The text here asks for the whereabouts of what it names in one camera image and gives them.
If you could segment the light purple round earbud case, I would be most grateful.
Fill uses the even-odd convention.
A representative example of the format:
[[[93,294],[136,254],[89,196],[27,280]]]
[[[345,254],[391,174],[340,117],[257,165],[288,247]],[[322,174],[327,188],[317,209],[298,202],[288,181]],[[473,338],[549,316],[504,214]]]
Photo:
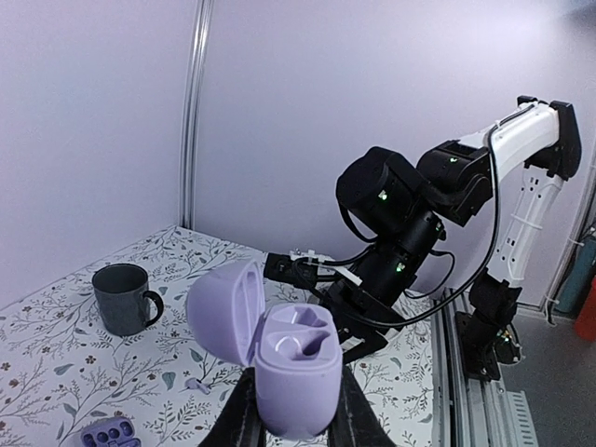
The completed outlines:
[[[267,307],[260,266],[241,261],[193,283],[186,317],[208,353],[254,369],[258,413],[274,435],[310,439],[330,424],[339,401],[343,352],[326,308]]]

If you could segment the light purple stem earbud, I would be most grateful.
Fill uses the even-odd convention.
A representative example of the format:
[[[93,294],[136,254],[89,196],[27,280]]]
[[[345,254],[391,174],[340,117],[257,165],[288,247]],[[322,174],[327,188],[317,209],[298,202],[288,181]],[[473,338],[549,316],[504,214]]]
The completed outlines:
[[[284,335],[275,344],[275,351],[289,360],[300,359],[303,355],[302,342],[290,335]]]
[[[195,377],[188,378],[184,382],[184,386],[187,390],[198,390],[205,395],[209,395],[210,393],[209,387],[203,384],[199,379]]]

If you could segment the dark purple open earbud case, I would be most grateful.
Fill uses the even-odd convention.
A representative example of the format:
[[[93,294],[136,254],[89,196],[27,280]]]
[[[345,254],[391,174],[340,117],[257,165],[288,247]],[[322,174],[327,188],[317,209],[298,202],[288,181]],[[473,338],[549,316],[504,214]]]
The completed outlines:
[[[124,416],[100,419],[83,428],[78,435],[84,447],[141,447],[132,422]]]

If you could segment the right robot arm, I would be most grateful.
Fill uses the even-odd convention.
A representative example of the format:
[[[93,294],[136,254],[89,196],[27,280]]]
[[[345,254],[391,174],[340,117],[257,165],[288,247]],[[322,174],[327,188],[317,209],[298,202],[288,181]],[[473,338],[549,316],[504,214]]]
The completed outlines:
[[[326,294],[340,339],[356,338],[345,362],[386,346],[386,334],[409,320],[394,303],[416,278],[423,261],[445,239],[445,223],[465,225],[498,184],[522,168],[522,185],[503,237],[493,237],[487,257],[463,285],[472,313],[457,312],[455,326],[464,374],[499,378],[514,360],[496,351],[517,311],[523,274],[546,213],[563,184],[578,171],[582,148],[569,102],[520,96],[516,110],[487,129],[449,140],[416,163],[374,146],[338,178],[335,195],[346,226],[368,228],[366,250],[350,262],[355,281],[339,279]]]

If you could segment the floral patterned table mat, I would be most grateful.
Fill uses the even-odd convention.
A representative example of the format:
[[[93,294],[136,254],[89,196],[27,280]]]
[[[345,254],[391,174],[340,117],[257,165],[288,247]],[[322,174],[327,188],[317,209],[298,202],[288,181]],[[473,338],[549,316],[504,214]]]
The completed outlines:
[[[433,446],[429,304],[364,334],[262,251],[171,227],[1,314],[5,446]]]

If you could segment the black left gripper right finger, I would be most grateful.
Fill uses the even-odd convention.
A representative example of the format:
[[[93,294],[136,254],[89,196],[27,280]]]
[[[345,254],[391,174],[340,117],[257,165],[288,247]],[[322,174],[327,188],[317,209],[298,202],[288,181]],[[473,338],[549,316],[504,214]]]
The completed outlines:
[[[396,443],[382,428],[352,370],[342,369],[339,401],[327,429],[330,447],[394,447]]]

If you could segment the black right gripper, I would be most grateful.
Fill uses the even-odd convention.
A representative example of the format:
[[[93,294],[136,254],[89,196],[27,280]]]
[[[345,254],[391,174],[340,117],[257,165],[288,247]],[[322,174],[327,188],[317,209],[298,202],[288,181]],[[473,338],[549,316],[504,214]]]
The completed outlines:
[[[390,331],[390,328],[376,328],[359,319],[353,319],[350,317],[351,314],[380,322],[405,321],[405,318],[387,305],[349,286],[347,280],[333,282],[323,294],[327,301],[322,305],[332,312],[343,349],[344,364],[367,357],[386,347],[386,335]]]

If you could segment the right aluminium corner post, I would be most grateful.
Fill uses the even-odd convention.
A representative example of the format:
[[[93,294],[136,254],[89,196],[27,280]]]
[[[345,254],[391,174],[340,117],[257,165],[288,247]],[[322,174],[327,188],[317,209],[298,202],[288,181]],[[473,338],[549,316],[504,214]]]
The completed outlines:
[[[196,2],[185,81],[180,156],[179,224],[195,226],[196,161],[200,100],[215,1]]]

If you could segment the dark grey ceramic mug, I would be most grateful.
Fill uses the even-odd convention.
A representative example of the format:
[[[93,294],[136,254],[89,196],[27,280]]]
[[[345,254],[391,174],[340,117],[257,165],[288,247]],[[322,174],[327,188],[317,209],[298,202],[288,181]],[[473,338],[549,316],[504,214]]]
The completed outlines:
[[[103,325],[113,335],[139,334],[164,313],[162,297],[149,289],[148,273],[136,264],[107,265],[91,283]]]

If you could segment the aluminium front rail frame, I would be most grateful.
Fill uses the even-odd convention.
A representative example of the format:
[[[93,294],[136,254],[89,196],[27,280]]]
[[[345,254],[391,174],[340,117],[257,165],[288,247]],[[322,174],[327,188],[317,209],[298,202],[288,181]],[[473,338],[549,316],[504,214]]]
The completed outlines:
[[[432,316],[433,446],[536,446],[538,439],[525,393],[503,380],[465,377],[455,315],[472,311],[462,293]]]

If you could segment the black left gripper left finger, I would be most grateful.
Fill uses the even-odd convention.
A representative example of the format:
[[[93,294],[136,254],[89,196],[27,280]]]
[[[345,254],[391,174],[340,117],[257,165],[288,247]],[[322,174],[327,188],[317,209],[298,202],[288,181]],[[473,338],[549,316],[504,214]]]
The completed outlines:
[[[256,405],[255,370],[240,375],[220,415],[200,447],[258,447],[264,445],[264,424]]]

